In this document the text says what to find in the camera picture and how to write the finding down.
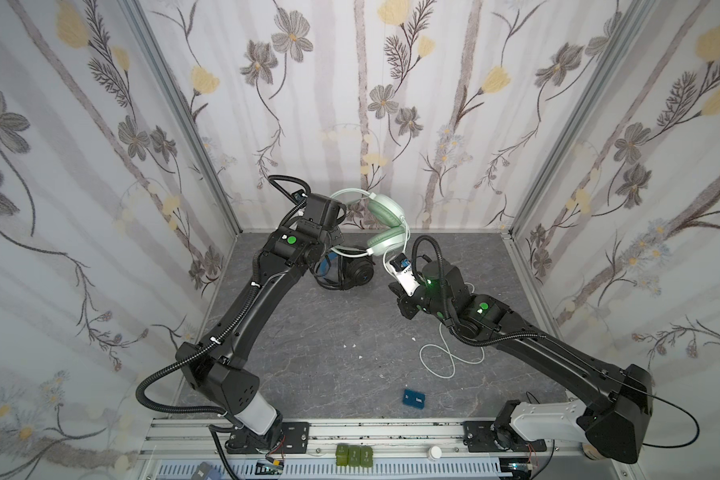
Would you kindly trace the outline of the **mint green headphones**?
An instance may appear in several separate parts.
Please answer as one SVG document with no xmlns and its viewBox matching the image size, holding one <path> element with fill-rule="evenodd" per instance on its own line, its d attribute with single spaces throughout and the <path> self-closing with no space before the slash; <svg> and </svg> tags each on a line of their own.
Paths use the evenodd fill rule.
<svg viewBox="0 0 720 480">
<path fill-rule="evenodd" d="M 380 224 L 385 226 L 386 230 L 369 239 L 366 242 L 365 247 L 334 247 L 331 251 L 336 252 L 341 256 L 354 258 L 361 256 L 380 257 L 385 271 L 392 276 L 386 265 L 386 262 L 391 260 L 388 256 L 391 253 L 398 254 L 400 252 L 404 252 L 406 254 L 406 248 L 411 237 L 411 230 L 407 223 L 403 208 L 386 195 L 373 193 L 360 188 L 341 189 L 332 193 L 330 198 L 332 200 L 340 200 L 342 196 L 347 194 L 357 194 L 360 196 L 358 200 L 350 202 L 350 205 L 366 200 L 367 209 L 371 213 L 371 216 Z M 457 363 L 465 365 L 480 365 L 485 361 L 486 354 L 483 347 L 479 348 L 480 357 L 478 359 L 464 359 L 455 355 L 451 351 L 445 339 L 443 326 L 438 327 L 438 334 L 440 337 L 439 344 L 428 343 L 422 345 L 419 349 L 419 361 L 431 375 L 439 379 L 451 379 L 456 374 Z M 451 368 L 449 373 L 438 373 L 427 365 L 424 358 L 424 353 L 427 349 L 436 349 L 447 356 Z"/>
</svg>

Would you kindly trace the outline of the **black blue headphones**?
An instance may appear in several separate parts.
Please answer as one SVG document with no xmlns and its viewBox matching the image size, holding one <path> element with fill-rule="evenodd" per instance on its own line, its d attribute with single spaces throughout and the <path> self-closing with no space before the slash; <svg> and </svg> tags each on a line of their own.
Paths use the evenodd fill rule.
<svg viewBox="0 0 720 480">
<path fill-rule="evenodd" d="M 330 251 L 312 272 L 317 284 L 333 291 L 346 291 L 368 284 L 374 277 L 375 263 L 369 256 L 346 257 Z"/>
</svg>

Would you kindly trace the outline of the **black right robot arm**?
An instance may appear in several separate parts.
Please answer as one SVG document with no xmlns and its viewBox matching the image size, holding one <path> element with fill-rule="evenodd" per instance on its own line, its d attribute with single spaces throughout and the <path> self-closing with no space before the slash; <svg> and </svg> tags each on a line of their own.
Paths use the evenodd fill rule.
<svg viewBox="0 0 720 480">
<path fill-rule="evenodd" d="M 401 315 L 435 318 L 462 344 L 494 347 L 531 366 L 569 391 L 569 402 L 509 400 L 489 431 L 503 451 L 530 449 L 540 441 L 589 445 L 624 464 L 638 461 L 654 404 L 650 373 L 638 365 L 620 368 L 589 356 L 526 321 L 504 302 L 473 293 L 460 270 L 446 261 L 430 235 L 415 239 L 412 252 L 385 259 Z"/>
</svg>

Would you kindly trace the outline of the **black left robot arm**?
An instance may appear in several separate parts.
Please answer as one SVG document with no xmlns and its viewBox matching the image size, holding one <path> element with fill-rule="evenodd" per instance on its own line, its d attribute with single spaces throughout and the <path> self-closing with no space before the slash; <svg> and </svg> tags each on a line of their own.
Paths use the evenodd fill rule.
<svg viewBox="0 0 720 480">
<path fill-rule="evenodd" d="M 279 411 L 259 391 L 260 380 L 246 370 L 250 352 L 287 293 L 328 250 L 341 241 L 344 206 L 317 194 L 297 177 L 270 175 L 268 182 L 292 203 L 292 209 L 252 258 L 246 286 L 221 320 L 198 342 L 183 344 L 173 364 L 149 375 L 135 397 L 145 408 L 168 414 L 211 413 L 266 437 L 278 429 Z M 200 406 L 159 403 L 147 395 L 157 381 L 179 372 L 204 398 Z"/>
</svg>

